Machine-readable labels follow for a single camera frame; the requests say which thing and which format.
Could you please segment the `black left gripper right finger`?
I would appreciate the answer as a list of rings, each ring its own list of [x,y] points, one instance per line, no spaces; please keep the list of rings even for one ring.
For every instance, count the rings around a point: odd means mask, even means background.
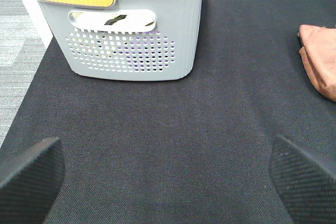
[[[294,223],[335,223],[335,162],[302,142],[278,135],[269,174]]]

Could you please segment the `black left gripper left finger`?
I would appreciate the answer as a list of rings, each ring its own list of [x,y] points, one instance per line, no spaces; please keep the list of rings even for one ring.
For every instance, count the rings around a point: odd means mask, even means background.
[[[1,223],[43,223],[65,176],[61,140],[49,137],[1,165]]]

